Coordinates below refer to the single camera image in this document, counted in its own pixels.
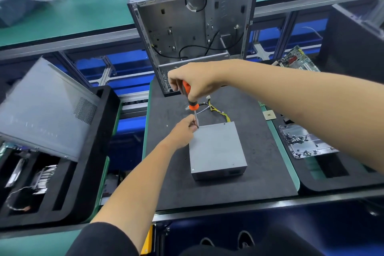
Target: person's left hand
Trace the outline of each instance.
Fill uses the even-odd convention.
[[[175,150],[180,149],[189,144],[193,138],[193,133],[196,130],[196,118],[194,115],[189,115],[175,125],[163,142],[169,144],[171,147],[175,148]]]

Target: hand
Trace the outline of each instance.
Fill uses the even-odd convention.
[[[196,118],[189,115],[175,125],[169,135],[162,141],[175,150],[185,147],[193,138],[193,133],[197,130]]]
[[[168,81],[174,91],[180,90],[185,94],[182,87],[182,81],[185,80],[191,86],[188,100],[195,102],[224,85],[223,71],[227,68],[226,64],[227,61],[188,63],[169,71]]]

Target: screwdriver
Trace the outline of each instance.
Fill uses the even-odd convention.
[[[191,86],[185,80],[183,80],[183,92],[187,96],[187,98],[190,91],[191,91]],[[197,102],[191,102],[189,100],[188,100],[188,103],[189,103],[189,109],[193,110],[194,112],[197,127],[199,127],[199,120],[197,119],[197,115],[196,115],[196,110],[199,109],[199,104]]]

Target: orange screwdriver handle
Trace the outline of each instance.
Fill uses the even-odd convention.
[[[183,80],[183,92],[185,93],[187,98],[188,98],[190,91],[191,91],[191,86],[185,80]],[[197,102],[191,102],[188,100],[188,103],[189,103],[189,109],[190,110],[198,110],[199,109],[199,104]]]

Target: yellow wire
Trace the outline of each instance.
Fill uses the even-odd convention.
[[[211,104],[211,100],[210,99],[208,100],[208,105],[209,105],[209,108],[210,108],[211,112],[213,112],[213,111],[218,112],[219,114],[221,114],[221,115],[223,115],[225,117],[227,123],[231,122],[231,119],[229,118],[229,116],[226,113],[219,111],[216,107],[214,107]]]

